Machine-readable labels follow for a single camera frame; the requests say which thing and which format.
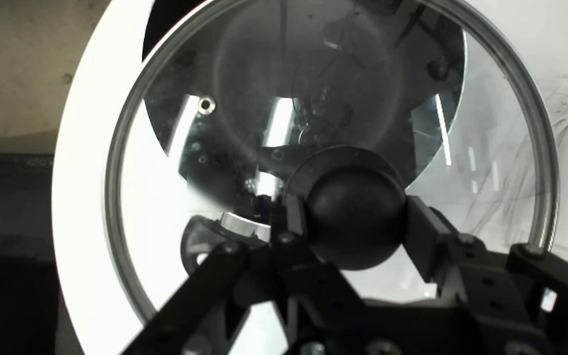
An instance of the transparent dome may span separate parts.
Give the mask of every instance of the transparent dome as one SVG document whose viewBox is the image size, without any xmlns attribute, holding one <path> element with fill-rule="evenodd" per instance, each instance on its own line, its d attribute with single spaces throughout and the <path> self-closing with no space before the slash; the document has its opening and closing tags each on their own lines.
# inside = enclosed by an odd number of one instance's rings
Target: transparent dome
<svg viewBox="0 0 568 355">
<path fill-rule="evenodd" d="M 390 161 L 408 195 L 493 250 L 548 246 L 544 106 L 463 1 L 217 0 L 151 51 L 110 145 L 108 240 L 142 319 L 207 256 L 211 230 L 268 242 L 268 203 L 335 145 Z M 402 250 L 345 276 L 368 297 L 432 295 Z"/>
</svg>

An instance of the clear acrylic dome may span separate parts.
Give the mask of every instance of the clear acrylic dome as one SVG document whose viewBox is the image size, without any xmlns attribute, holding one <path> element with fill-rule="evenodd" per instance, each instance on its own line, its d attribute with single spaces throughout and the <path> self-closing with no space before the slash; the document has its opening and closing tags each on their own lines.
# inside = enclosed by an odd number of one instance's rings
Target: clear acrylic dome
<svg viewBox="0 0 568 355">
<path fill-rule="evenodd" d="M 195 220 L 268 242 L 264 205 L 297 161 L 333 145 L 382 155 L 406 193 L 493 250 L 548 246 L 548 118 L 518 57 L 469 5 L 217 0 L 146 59 L 110 147 L 108 242 L 142 319 L 211 250 L 185 242 Z M 345 276 L 368 297 L 432 295 L 402 250 Z"/>
</svg>

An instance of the black metal frame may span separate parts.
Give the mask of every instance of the black metal frame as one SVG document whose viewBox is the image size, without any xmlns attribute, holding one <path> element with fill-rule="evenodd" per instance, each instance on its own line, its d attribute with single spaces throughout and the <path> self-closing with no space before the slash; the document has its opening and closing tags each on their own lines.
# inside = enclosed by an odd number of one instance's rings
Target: black metal frame
<svg viewBox="0 0 568 355">
<path fill-rule="evenodd" d="M 220 242 L 124 351 L 228 353 L 248 307 L 274 301 L 286 353 L 568 353 L 568 262 L 514 244 L 504 258 L 408 197 L 406 252 L 437 299 L 362 301 L 307 244 L 303 203 L 272 209 L 272 240 Z M 540 295 L 558 291 L 552 311 Z"/>
</svg>

